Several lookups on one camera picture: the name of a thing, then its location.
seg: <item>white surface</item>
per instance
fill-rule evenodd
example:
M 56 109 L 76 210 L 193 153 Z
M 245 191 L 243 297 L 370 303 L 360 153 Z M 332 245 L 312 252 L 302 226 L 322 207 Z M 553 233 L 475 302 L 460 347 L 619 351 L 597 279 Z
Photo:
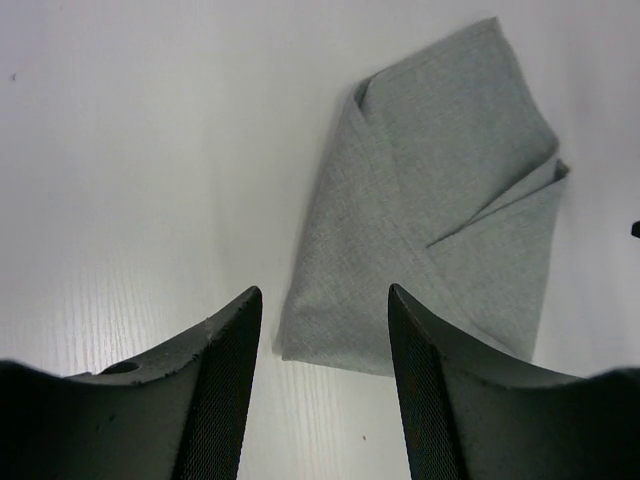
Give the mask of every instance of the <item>white surface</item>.
M 97 371 L 258 284 L 239 478 L 408 479 L 393 380 L 281 362 L 278 313 L 346 92 L 491 15 L 573 166 L 537 361 L 640 363 L 636 0 L 0 0 L 0 357 Z

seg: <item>black object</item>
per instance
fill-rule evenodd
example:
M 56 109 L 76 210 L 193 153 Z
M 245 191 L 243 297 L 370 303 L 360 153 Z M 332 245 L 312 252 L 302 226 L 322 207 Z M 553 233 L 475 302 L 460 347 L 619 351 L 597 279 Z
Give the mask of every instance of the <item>black object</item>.
M 640 372 L 578 379 L 505 355 L 402 287 L 389 333 L 414 480 L 640 478 Z
M 253 287 L 99 375 L 0 362 L 0 478 L 236 478 L 261 314 Z

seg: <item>gray cloth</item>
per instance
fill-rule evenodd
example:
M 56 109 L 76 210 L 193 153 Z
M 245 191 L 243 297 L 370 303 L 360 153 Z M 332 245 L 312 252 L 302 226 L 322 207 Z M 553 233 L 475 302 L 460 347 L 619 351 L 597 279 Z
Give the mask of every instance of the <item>gray cloth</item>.
M 393 375 L 387 292 L 522 359 L 566 168 L 496 19 L 363 82 L 323 171 L 283 358 Z

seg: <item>fabric fold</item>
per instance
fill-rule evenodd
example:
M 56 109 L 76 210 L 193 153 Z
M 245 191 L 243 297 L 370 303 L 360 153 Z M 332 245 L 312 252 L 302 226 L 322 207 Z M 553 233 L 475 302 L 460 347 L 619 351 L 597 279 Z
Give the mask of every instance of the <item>fabric fold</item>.
M 530 359 L 566 168 L 498 21 L 363 81 L 322 173 L 283 309 L 283 358 L 392 375 L 399 283 Z

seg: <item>white table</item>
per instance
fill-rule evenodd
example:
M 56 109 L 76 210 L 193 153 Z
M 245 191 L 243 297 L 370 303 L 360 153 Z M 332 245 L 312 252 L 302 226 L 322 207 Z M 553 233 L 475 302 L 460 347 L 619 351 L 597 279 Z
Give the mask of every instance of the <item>white table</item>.
M 499 15 L 573 166 L 538 363 L 640 362 L 640 2 L 0 1 L 0 357 L 99 371 L 251 284 L 239 478 L 409 478 L 394 381 L 277 355 L 353 84 Z

